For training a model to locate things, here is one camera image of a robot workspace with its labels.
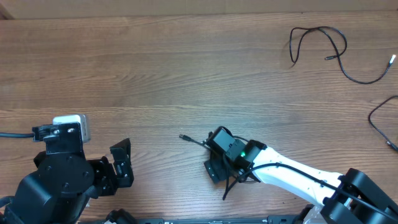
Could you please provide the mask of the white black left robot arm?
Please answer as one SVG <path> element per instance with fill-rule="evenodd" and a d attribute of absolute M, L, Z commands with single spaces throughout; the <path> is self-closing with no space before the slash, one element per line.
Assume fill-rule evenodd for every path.
<path fill-rule="evenodd" d="M 81 140 L 47 141 L 13 197 L 1 199 L 1 223 L 76 223 L 90 199 L 115 195 L 134 181 L 131 142 L 111 146 L 107 157 L 88 160 Z"/>

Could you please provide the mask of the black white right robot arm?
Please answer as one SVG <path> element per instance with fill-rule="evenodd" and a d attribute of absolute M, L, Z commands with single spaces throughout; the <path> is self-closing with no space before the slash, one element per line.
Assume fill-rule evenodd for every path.
<path fill-rule="evenodd" d="M 327 172 L 291 160 L 263 142 L 234 136 L 223 126 L 210 132 L 204 146 L 220 157 L 236 179 L 226 193 L 248 178 L 275 185 L 313 207 L 303 222 L 397 223 L 397 204 L 364 172 Z"/>

